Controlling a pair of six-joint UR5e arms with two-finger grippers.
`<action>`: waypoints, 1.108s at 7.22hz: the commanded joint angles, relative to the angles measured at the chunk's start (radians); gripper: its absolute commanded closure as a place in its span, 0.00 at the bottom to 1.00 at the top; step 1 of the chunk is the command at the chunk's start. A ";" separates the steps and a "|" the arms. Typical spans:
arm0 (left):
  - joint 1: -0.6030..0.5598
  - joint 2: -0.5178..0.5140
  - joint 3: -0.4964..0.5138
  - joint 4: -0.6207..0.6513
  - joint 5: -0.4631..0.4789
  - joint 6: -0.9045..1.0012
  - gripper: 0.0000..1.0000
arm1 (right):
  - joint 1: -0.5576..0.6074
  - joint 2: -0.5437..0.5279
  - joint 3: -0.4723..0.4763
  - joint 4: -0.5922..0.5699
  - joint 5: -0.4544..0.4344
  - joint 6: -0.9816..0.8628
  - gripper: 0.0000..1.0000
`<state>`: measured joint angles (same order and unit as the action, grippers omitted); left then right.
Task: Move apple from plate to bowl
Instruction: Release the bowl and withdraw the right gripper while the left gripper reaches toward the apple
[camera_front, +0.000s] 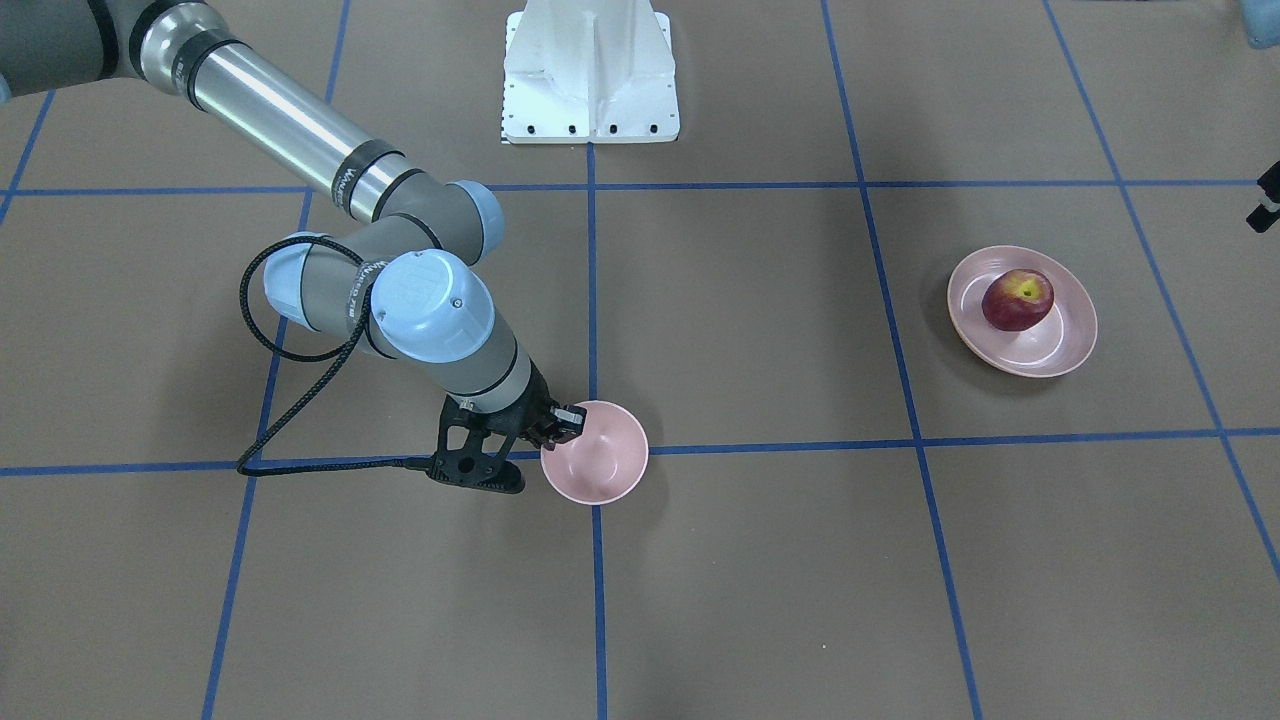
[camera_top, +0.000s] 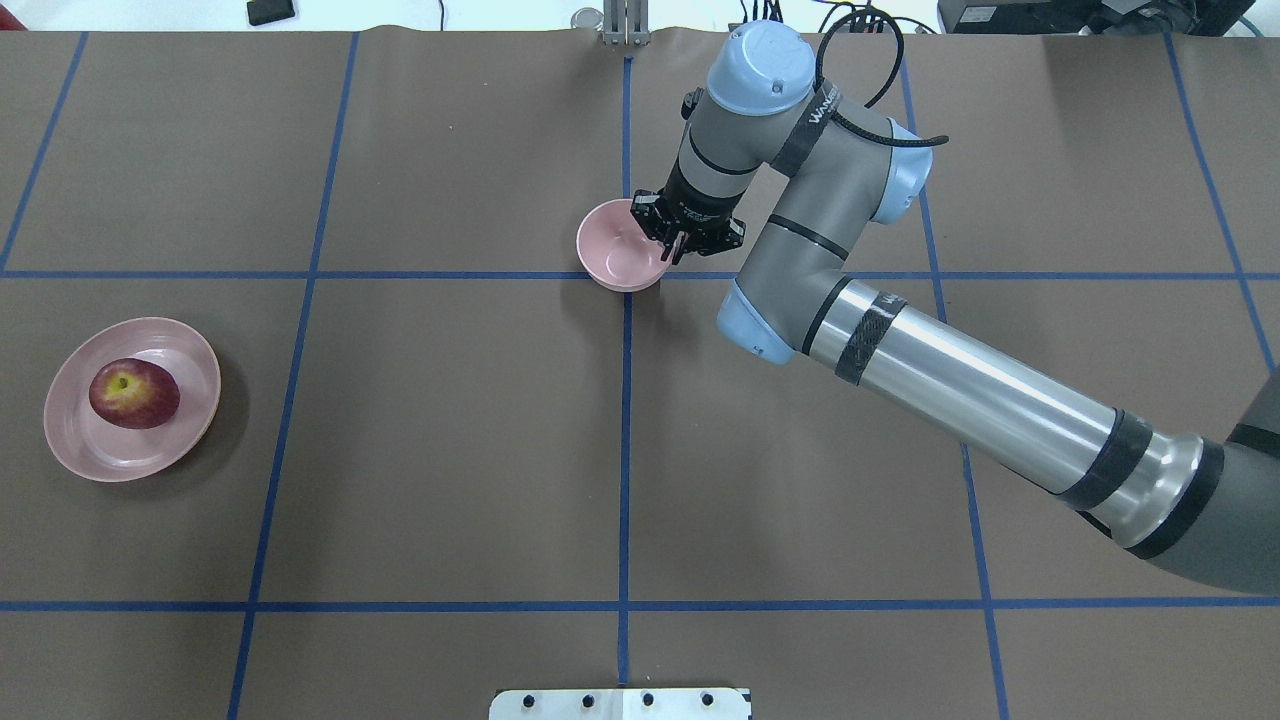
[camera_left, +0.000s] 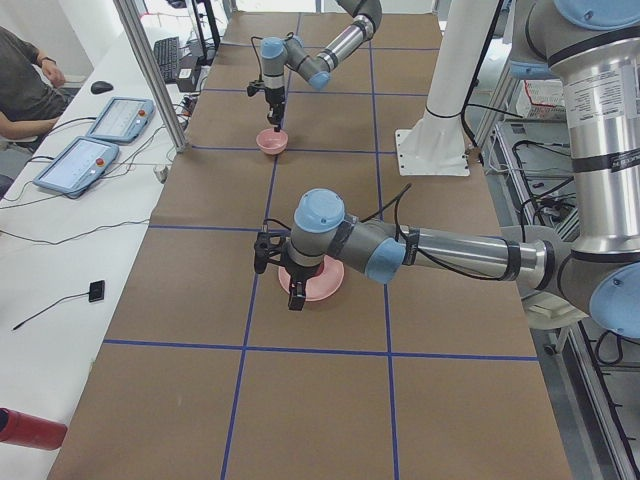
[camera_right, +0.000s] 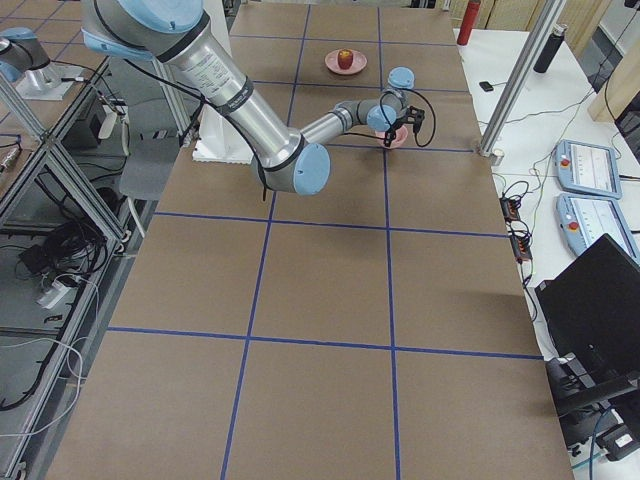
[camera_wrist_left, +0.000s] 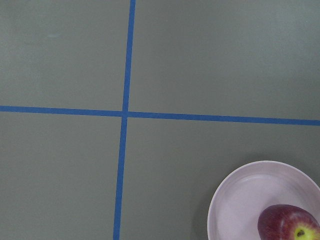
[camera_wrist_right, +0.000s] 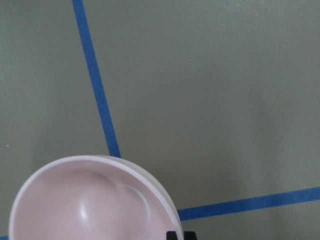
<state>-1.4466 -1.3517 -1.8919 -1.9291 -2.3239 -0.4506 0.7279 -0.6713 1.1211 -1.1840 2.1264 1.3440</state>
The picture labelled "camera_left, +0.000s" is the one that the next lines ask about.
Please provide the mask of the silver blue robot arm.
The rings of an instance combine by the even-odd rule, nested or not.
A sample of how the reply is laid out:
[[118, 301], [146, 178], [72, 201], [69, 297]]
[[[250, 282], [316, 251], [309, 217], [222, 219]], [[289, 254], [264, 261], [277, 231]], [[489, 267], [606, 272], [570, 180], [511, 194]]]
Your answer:
[[550, 229], [514, 242], [415, 229], [349, 215], [333, 191], [305, 193], [282, 261], [289, 303], [334, 258], [380, 282], [403, 265], [470, 278], [516, 280], [555, 294], [602, 328], [639, 334], [639, 5], [635, 1], [521, 1], [513, 55], [547, 66], [562, 82], [580, 233]]
[[301, 38], [293, 33], [284, 38], [264, 37], [260, 40], [256, 56], [259, 76], [247, 86], [252, 97], [262, 91], [269, 110], [267, 121], [280, 131], [286, 108], [284, 72], [297, 73], [313, 89], [324, 89], [332, 72], [365, 42], [371, 40], [382, 20], [382, 7], [377, 0], [340, 1], [338, 5], [351, 17], [352, 22], [327, 46], [310, 54]]

